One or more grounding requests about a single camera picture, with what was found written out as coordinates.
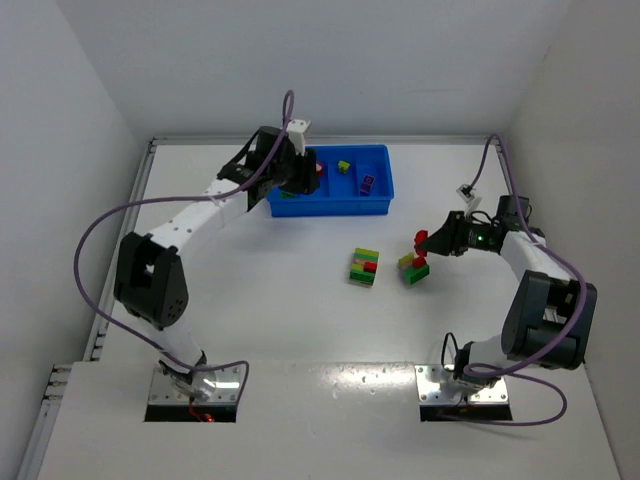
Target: red lego brick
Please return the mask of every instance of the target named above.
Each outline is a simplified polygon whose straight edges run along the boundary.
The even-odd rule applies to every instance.
[[[427,264],[427,261],[424,259],[424,257],[416,257],[413,259],[413,262],[411,262],[411,265],[416,270],[424,267],[426,264]]]
[[[413,239],[414,249],[420,257],[427,256],[427,252],[420,250],[420,248],[418,248],[418,246],[422,242],[424,242],[427,238],[429,238],[429,232],[427,232],[426,230],[420,230],[418,233],[416,233],[416,237]]]
[[[373,262],[365,262],[364,263],[364,271],[369,273],[376,273],[378,269],[378,264]]]

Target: white wall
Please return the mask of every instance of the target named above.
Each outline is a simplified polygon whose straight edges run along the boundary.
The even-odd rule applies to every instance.
[[[130,124],[247,133],[506,128],[569,0],[58,0]]]
[[[82,357],[92,316],[75,244],[128,197],[142,146],[52,0],[0,0],[0,479],[14,478],[54,362]],[[87,248],[97,298],[116,225]]]
[[[640,478],[638,26],[637,0],[573,2],[509,132],[535,223],[598,288],[587,366],[626,479]]]

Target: blue plastic bin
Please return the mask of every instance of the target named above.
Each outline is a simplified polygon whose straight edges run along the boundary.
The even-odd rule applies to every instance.
[[[385,145],[338,145],[310,147],[324,166],[320,188],[312,195],[282,198],[274,188],[267,200],[273,217],[330,215],[386,215],[393,198],[389,151]],[[346,174],[338,171],[341,160],[350,164]],[[360,194],[365,175],[375,177],[369,196]]]

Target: white table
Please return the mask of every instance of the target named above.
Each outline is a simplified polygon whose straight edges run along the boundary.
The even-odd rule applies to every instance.
[[[145,197],[208,185],[238,146],[162,145]],[[480,145],[389,144],[388,216],[272,219],[266,202],[225,227],[186,270],[194,331],[210,362],[251,362],[236,424],[143,423],[157,354],[115,327],[100,362],[73,368],[42,479],[614,479],[615,464],[583,368],[536,371],[569,398],[537,428],[420,423],[412,363],[437,363],[444,334],[500,332],[517,282],[499,256],[429,256],[405,287],[396,261],[419,229],[462,207]],[[481,207],[506,193],[495,152]],[[183,205],[142,209],[136,231]],[[371,289],[347,282],[356,247],[380,251]],[[128,317],[116,305],[117,318]],[[508,380],[516,420],[553,415],[551,391]]]

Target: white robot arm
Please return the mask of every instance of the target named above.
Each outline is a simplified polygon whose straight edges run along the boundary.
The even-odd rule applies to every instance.
[[[146,235],[131,232],[120,243],[114,296],[129,313],[143,320],[148,336],[169,354],[160,363],[182,390],[190,390],[192,369],[171,359],[191,366],[207,362],[191,334],[183,262],[227,223],[251,210],[273,187],[300,194],[311,194],[318,188],[315,152],[306,150],[309,127],[310,122],[304,120],[290,121],[276,155],[258,179],[243,191],[217,200],[243,185],[265,161],[280,130],[262,127],[203,192],[211,201],[192,203]],[[250,151],[254,139],[256,147]]]
[[[529,200],[519,197],[519,202],[521,210],[526,211]],[[520,282],[502,333],[485,341],[469,342],[457,353],[453,376],[461,389],[479,391],[497,380],[467,375],[464,367],[483,363],[506,368],[529,358],[558,336],[564,326],[560,319],[568,319],[575,311],[578,282],[536,246],[546,244],[542,232],[530,230],[536,243],[522,229],[515,197],[503,196],[496,216],[488,223],[474,221],[463,211],[452,211],[435,234],[426,239],[422,232],[416,235],[418,253],[460,256],[469,248],[498,253]],[[578,322],[558,346],[536,362],[537,366],[573,370],[583,362],[597,291],[587,284],[583,294],[586,303]]]

